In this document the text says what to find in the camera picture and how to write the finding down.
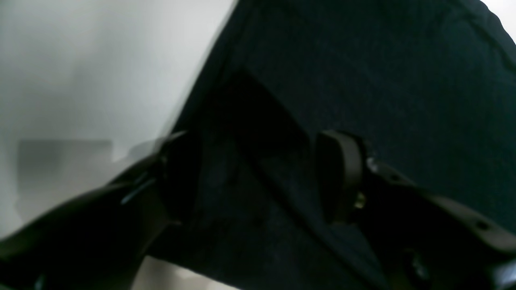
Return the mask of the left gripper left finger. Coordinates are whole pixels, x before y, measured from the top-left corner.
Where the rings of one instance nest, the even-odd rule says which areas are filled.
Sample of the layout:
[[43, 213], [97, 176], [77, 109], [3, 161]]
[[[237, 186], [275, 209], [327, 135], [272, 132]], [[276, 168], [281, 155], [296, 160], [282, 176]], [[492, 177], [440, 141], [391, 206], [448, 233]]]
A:
[[129, 290], [150, 246], [190, 215], [190, 134], [1, 239], [2, 290]]

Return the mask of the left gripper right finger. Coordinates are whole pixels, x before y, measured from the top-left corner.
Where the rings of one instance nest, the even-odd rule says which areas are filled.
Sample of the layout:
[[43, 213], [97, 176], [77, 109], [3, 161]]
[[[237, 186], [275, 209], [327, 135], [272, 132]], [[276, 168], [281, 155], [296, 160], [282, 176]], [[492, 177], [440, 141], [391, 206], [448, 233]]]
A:
[[376, 160], [365, 141], [322, 131], [315, 165], [324, 219], [355, 224], [393, 290], [514, 290], [515, 235]]

